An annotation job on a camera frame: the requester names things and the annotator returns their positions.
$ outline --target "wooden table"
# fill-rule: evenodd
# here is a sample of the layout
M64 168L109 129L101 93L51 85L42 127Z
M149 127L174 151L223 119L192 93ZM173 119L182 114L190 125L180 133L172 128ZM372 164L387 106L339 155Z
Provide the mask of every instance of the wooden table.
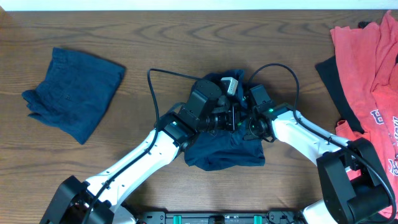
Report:
M299 110L333 132L339 114L314 65L331 57L329 30L380 21L384 11L11 12L0 21L0 222L37 223L59 184L97 174L137 146L155 121L146 80L151 67L204 76L232 68L247 75L284 63L301 83ZM127 67L108 112L85 145L28 118L21 93L45 77L53 47L83 50ZM153 74L160 113L186 101L191 80ZM282 68L256 77L276 102L294 102ZM303 208L320 199L315 165L286 144L264 143L264 167L204 172L183 156L128 199L168 211Z

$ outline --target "white background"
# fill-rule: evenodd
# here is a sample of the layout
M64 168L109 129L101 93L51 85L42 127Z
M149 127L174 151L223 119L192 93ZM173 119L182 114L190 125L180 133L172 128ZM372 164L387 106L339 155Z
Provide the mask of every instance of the white background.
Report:
M6 11L398 9L398 0L0 0Z

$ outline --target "folded navy cloth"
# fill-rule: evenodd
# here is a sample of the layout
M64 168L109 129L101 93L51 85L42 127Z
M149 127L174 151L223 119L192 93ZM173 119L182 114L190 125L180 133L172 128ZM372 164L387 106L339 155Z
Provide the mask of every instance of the folded navy cloth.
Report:
M239 81L234 99L247 108L243 100L243 70L229 70L218 74L211 73L204 78L217 82L223 77L233 77ZM217 130L216 135L200 133L196 143L185 152L184 159L188 166L197 166L205 171L221 170L232 166L263 166L266 158L261 140L243 140L246 123L240 125L234 133Z
M84 144L101 121L125 68L92 55L54 48L45 80L22 97L42 123Z

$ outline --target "wood grain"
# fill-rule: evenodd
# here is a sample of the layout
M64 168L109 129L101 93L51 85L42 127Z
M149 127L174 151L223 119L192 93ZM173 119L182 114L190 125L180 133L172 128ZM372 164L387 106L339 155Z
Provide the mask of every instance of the wood grain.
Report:
M301 84L299 110L333 131L339 114L314 65L333 55L329 30L380 21L384 11L10 12L0 28L0 223L37 223L59 184L115 163L155 121L146 81L151 67L204 76L232 68L247 74L284 63ZM21 93L45 77L53 47L82 50L127 67L122 85L89 141L28 118ZM160 112L188 98L192 81L154 74ZM259 74L277 102L293 103L285 70ZM127 200L169 211L302 208L322 197L317 168L286 144L263 144L264 167L204 172L180 156Z

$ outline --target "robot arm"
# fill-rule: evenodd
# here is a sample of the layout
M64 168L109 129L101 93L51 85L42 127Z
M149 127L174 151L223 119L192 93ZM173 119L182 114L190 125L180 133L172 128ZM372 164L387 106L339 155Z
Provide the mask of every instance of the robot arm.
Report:
M231 85L227 84L227 94ZM181 151L188 150L195 143L198 133L224 129L234 131L238 123L245 120L247 125L244 139L264 139L272 142L279 139L299 150L318 167L322 193L321 200L303 210L308 224L316 223L358 223L364 218L391 205L386 191L378 178L342 150L340 146L350 147L361 157L371 163L388 183L377 154L364 139L350 142L345 138L334 136L305 119L298 111L296 115L302 124L323 136L331 136L326 141L297 122L294 112L287 104L275 106L262 85L249 90L247 99L249 110L243 119L239 107L229 103L221 88L212 82L199 80L192 91L187 104L180 112L169 113L159 121L159 135L154 147L146 152L151 144L155 131L122 158L115 165L100 174L88 178L84 183L74 176L68 178L56 191L40 223L81 223L85 213L90 212L89 224L94 223L130 223L136 220L121 203L146 178L156 170L169 164ZM220 105L220 99L226 108ZM98 194L103 184L123 167L135 161L120 173L99 195L92 211L87 211L88 204ZM346 175L349 169L361 169L361 177L350 181Z

